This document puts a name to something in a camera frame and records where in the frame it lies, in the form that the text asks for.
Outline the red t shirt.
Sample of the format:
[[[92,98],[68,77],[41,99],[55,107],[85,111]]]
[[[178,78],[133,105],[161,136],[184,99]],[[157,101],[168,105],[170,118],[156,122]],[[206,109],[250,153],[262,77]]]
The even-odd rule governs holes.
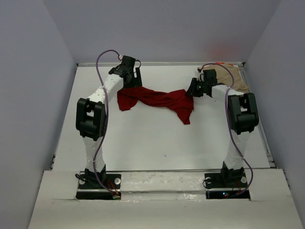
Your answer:
[[[117,92],[117,103],[121,111],[131,110],[138,101],[151,107],[167,108],[174,111],[183,124],[190,124],[194,102],[191,96],[186,95],[184,89],[166,93],[145,87],[135,87],[121,89]]]

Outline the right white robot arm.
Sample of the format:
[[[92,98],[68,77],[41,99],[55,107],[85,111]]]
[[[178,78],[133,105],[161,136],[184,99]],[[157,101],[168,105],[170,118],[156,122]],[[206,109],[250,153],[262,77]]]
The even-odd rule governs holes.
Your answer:
[[[244,153],[250,134],[259,124],[259,115],[253,93],[242,93],[219,83],[216,78],[216,70],[199,69],[200,76],[193,78],[187,96],[202,97],[208,95],[211,98],[224,102],[224,110],[230,143],[227,155],[223,161],[221,171],[207,173],[203,185],[206,189],[230,188],[234,185],[247,185],[244,172]]]

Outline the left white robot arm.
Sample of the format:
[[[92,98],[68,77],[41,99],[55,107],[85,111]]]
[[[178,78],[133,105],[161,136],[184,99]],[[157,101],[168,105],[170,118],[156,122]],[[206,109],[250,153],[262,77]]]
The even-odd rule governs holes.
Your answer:
[[[102,143],[109,121],[109,102],[121,89],[142,86],[139,60],[124,55],[121,62],[108,72],[101,87],[87,98],[77,101],[76,129],[83,139],[86,150],[84,181],[94,188],[106,188],[106,164],[103,160]]]

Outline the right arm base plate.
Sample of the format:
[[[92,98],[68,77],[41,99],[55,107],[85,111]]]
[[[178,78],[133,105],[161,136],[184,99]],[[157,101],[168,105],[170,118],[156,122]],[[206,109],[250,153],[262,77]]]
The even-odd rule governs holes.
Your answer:
[[[203,187],[206,199],[248,199],[250,193],[246,189],[248,183],[245,173],[233,181],[223,182],[220,173],[206,173],[204,175]]]

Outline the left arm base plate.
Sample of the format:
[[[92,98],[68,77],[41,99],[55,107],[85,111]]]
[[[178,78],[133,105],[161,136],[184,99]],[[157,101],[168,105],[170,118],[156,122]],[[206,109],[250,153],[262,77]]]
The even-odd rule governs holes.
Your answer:
[[[107,174],[103,188],[95,179],[87,177],[84,173],[75,174],[78,179],[76,198],[78,200],[120,200],[122,175],[118,173]]]

